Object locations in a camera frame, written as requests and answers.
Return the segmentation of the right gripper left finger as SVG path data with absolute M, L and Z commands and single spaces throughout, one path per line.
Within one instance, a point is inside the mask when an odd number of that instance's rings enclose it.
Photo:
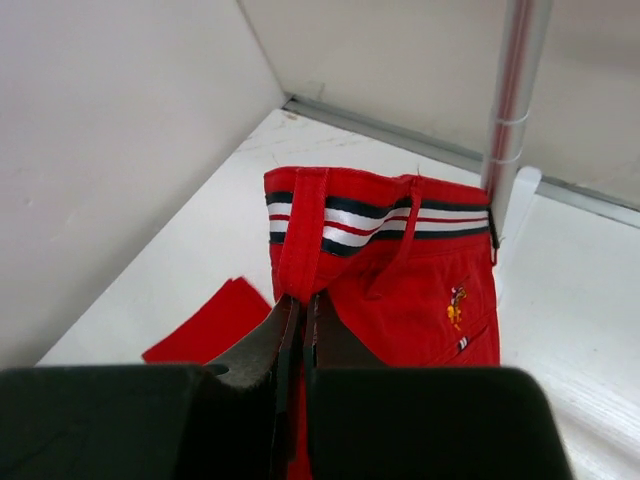
M 282 296 L 267 317 L 206 368 L 221 384 L 215 433 L 233 479 L 285 479 L 295 456 L 300 304 Z

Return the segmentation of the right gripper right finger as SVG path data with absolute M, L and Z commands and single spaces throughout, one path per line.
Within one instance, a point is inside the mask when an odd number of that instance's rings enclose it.
M 309 304 L 303 359 L 307 380 L 353 380 L 390 371 L 344 324 L 328 293 L 315 295 Z

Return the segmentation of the red trousers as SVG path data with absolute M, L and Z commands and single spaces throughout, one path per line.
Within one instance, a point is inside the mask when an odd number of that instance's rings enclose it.
M 486 194 L 420 175 L 281 167 L 264 177 L 274 299 L 226 281 L 147 363 L 197 371 L 178 479 L 233 479 L 215 448 L 222 387 L 206 365 L 255 329 L 284 295 L 300 304 L 295 456 L 285 479 L 458 479 L 438 389 L 447 367 L 500 363 Z M 328 293 L 344 324 L 388 373 L 307 380 L 303 344 L 312 298 Z

